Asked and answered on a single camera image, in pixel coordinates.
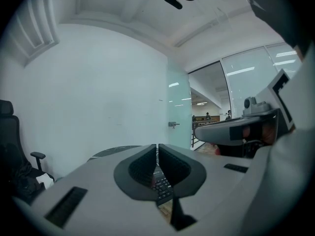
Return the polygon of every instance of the glass door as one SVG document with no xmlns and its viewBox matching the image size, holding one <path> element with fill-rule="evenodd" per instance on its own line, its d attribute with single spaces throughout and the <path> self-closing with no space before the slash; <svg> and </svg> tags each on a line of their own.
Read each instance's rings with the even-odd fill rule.
<svg viewBox="0 0 315 236">
<path fill-rule="evenodd" d="M 168 141 L 182 148 L 191 145 L 191 94 L 189 77 L 179 65 L 168 59 Z"/>
</svg>

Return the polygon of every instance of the floor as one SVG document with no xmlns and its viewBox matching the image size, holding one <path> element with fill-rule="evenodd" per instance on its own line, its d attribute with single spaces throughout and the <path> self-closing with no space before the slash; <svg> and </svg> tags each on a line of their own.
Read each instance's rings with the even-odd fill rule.
<svg viewBox="0 0 315 236">
<path fill-rule="evenodd" d="M 199 149 L 200 146 L 204 145 L 205 142 L 202 142 L 202 141 L 198 141 L 198 142 L 195 142 L 195 144 L 192 146 L 190 146 L 190 150 L 197 150 Z"/>
<path fill-rule="evenodd" d="M 173 200 L 170 200 L 158 207 L 159 211 L 161 212 L 164 219 L 167 221 L 168 224 L 171 223 L 172 217 L 172 208 L 173 208 Z"/>
<path fill-rule="evenodd" d="M 201 146 L 200 148 L 198 148 L 195 151 L 200 152 L 200 153 L 209 154 L 209 155 L 215 155 L 217 149 L 219 149 L 217 145 L 205 143 L 203 146 Z"/>
</svg>

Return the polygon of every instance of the white wall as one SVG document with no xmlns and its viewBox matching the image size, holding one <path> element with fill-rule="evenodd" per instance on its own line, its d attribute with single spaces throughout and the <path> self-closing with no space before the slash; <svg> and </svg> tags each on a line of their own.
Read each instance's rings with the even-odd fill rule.
<svg viewBox="0 0 315 236">
<path fill-rule="evenodd" d="M 218 116 L 220 114 L 220 108 L 218 108 L 213 103 L 207 103 L 204 106 L 192 106 L 192 115 L 197 116 L 206 116 L 207 112 L 210 116 Z"/>
<path fill-rule="evenodd" d="M 230 18 L 180 47 L 178 60 L 190 72 L 220 58 L 283 39 L 253 12 Z"/>
<path fill-rule="evenodd" d="M 26 156 L 62 177 L 94 154 L 167 143 L 165 55 L 125 35 L 59 25 L 61 42 L 26 68 L 5 56 L 0 99 L 13 103 Z"/>
</svg>

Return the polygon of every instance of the black keyboard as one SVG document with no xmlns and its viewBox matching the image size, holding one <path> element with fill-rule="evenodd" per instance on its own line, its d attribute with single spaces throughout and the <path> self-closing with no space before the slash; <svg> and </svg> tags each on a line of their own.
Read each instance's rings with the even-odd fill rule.
<svg viewBox="0 0 315 236">
<path fill-rule="evenodd" d="M 166 178 L 156 179 L 156 184 L 152 189 L 158 193 L 158 206 L 173 199 L 173 188 Z"/>
</svg>

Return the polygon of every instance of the black office chair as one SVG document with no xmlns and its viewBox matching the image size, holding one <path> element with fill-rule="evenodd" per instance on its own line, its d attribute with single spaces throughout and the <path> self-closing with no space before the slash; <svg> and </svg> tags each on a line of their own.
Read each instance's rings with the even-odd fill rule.
<svg viewBox="0 0 315 236">
<path fill-rule="evenodd" d="M 20 122 L 13 115 L 13 106 L 9 101 L 0 100 L 0 160 L 3 177 L 9 184 L 10 194 L 16 196 L 28 204 L 45 190 L 43 183 L 39 184 L 36 177 L 45 172 L 42 171 L 40 159 L 46 156 L 39 152 L 32 152 L 36 158 L 38 169 L 32 167 L 24 155 L 20 141 Z"/>
</svg>

